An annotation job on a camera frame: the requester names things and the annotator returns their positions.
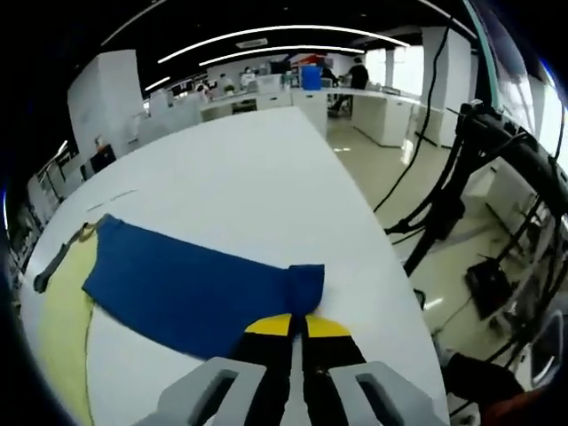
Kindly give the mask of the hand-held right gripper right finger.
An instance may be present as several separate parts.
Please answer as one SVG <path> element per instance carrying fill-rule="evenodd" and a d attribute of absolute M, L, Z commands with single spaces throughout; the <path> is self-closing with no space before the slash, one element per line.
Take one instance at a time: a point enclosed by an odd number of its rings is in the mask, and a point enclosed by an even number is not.
<path fill-rule="evenodd" d="M 336 321 L 304 317 L 304 401 L 313 425 L 442 425 L 432 399 L 381 361 L 367 361 Z"/>

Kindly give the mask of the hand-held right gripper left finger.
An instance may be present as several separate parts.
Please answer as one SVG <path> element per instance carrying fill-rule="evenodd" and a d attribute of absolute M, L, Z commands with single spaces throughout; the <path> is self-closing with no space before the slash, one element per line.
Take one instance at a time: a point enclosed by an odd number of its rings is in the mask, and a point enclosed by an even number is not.
<path fill-rule="evenodd" d="M 279 425 L 290 391 L 291 314 L 246 327 L 227 358 L 212 358 L 165 388 L 143 425 Z"/>

